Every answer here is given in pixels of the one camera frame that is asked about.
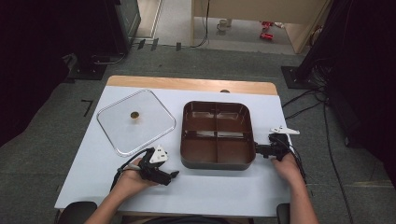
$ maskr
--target person's left hand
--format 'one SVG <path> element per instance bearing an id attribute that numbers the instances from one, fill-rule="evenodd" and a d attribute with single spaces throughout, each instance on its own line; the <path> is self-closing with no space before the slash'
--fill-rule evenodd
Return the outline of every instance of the person's left hand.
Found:
<path id="1" fill-rule="evenodd" d="M 141 158 L 138 158 L 132 164 L 137 165 L 141 160 Z M 125 170 L 122 172 L 119 181 L 111 192 L 117 194 L 122 199 L 127 199 L 143 189 L 156 185 L 158 184 L 155 182 L 142 179 L 138 171 Z"/>

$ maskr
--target clear plastic lid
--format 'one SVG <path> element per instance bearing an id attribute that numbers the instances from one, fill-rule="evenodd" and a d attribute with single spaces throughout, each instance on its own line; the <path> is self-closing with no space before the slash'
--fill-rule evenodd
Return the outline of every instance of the clear plastic lid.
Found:
<path id="1" fill-rule="evenodd" d="M 96 118 L 122 157 L 134 155 L 176 127 L 175 118 L 150 90 L 138 91 L 101 109 Z"/>

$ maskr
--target wooden table edge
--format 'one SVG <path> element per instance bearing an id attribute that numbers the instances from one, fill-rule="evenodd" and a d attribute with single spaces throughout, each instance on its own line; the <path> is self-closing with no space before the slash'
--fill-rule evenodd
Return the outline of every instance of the wooden table edge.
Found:
<path id="1" fill-rule="evenodd" d="M 195 79 L 178 77 L 112 76 L 107 86 L 140 87 L 182 91 L 223 91 L 247 94 L 277 95 L 271 82 Z"/>

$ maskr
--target tape mark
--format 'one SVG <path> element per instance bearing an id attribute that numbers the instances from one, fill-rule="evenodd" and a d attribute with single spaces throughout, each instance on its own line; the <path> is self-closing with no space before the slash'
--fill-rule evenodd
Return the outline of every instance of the tape mark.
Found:
<path id="1" fill-rule="evenodd" d="M 137 47 L 137 49 L 142 49 L 143 47 L 145 47 L 145 43 L 146 43 L 146 39 L 142 39 L 139 42 L 139 47 Z"/>
<path id="2" fill-rule="evenodd" d="M 176 51 L 180 51 L 181 50 L 181 43 L 177 42 L 176 43 Z"/>
<path id="3" fill-rule="evenodd" d="M 151 51 L 154 51 L 154 50 L 157 48 L 158 39 L 159 39 L 159 38 L 156 38 L 156 39 L 154 39 L 154 41 L 152 42 Z"/>
<path id="4" fill-rule="evenodd" d="M 90 109 L 91 109 L 91 106 L 92 106 L 92 104 L 93 104 L 93 100 L 81 100 L 81 102 L 88 102 L 88 103 L 90 103 L 89 105 L 88 105 L 88 108 L 87 108 L 87 111 L 85 111 L 85 114 L 84 114 L 84 117 L 87 117 L 87 115 L 88 115 L 88 112 L 90 112 Z"/>

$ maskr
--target white tabletop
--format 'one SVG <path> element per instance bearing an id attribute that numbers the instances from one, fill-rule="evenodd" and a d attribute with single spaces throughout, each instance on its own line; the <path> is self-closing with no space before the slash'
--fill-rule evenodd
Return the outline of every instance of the white tabletop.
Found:
<path id="1" fill-rule="evenodd" d="M 106 86 L 94 116 L 55 204 L 63 209 L 73 202 L 100 204 L 107 196 L 114 174 L 128 158 L 116 154 L 97 119 L 97 112 L 142 88 Z M 169 161 L 161 170 L 179 175 L 169 186 L 139 193 L 120 212 L 275 217 L 276 207 L 290 201 L 290 190 L 272 163 L 257 154 L 245 171 L 194 170 L 180 161 L 183 106 L 190 101 L 241 103 L 250 111 L 255 142 L 269 144 L 271 128 L 286 127 L 278 96 L 151 89 L 177 121 L 176 128 L 148 147 L 162 145 Z"/>

